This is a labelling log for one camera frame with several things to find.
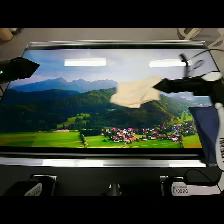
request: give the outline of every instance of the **beige cloth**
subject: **beige cloth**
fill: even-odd
[[[152,87],[161,80],[161,77],[149,77],[140,81],[119,83],[110,102],[129,108],[140,108],[143,103],[160,100],[160,91]]]

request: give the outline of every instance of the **black border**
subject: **black border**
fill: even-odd
[[[58,50],[58,49],[207,49],[203,41],[68,41],[68,42],[31,42],[26,50]],[[202,148],[138,148],[128,149],[124,148],[60,148],[60,147],[13,147],[0,146],[0,155],[24,157],[24,153],[28,156],[46,157],[46,153],[51,154],[47,157],[61,158],[61,157],[88,157],[88,154],[97,157],[153,157],[159,158],[178,158],[188,159],[204,158]]]

